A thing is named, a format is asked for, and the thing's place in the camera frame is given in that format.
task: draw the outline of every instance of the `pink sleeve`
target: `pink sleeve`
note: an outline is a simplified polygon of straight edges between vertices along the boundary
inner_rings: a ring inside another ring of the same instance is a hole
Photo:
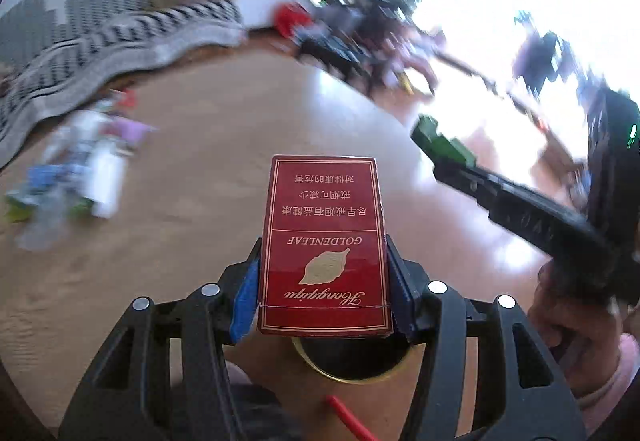
[[[602,424],[618,404],[636,376],[639,366],[638,342],[632,335],[620,336],[620,363],[616,372],[602,388],[578,399],[588,435]]]

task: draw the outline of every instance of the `gray fabric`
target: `gray fabric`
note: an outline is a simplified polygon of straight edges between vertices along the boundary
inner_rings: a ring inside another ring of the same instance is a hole
[[[57,1],[62,24],[47,0],[23,0],[0,18],[0,62],[16,71],[0,98],[0,168],[37,122],[73,110],[110,78],[164,67],[199,46],[238,46],[245,36],[229,0],[159,11],[143,10],[149,0]]]

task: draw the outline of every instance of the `gold leaf logo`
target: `gold leaf logo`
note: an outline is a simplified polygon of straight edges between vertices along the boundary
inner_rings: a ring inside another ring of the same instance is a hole
[[[305,276],[299,284],[326,284],[340,277],[347,262],[347,253],[344,251],[323,251],[317,257],[312,258],[305,267]]]

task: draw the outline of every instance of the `metal screw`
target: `metal screw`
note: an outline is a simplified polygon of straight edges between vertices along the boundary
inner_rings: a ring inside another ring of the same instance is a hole
[[[430,282],[428,288],[429,291],[438,295],[443,294],[448,289],[447,285],[440,280],[434,280],[433,282]]]
[[[498,296],[498,304],[502,307],[506,307],[507,309],[511,309],[512,307],[515,307],[516,300],[514,300],[510,295],[500,295]]]
[[[220,286],[218,284],[204,284],[200,292],[204,296],[213,296],[220,293]]]
[[[136,311],[142,311],[149,307],[149,299],[146,296],[141,296],[133,300],[133,309]]]

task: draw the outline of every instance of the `red cigarette pack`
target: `red cigarette pack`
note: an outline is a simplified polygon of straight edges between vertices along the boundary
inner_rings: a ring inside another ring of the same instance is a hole
[[[275,156],[260,265],[261,332],[391,333],[376,161]]]

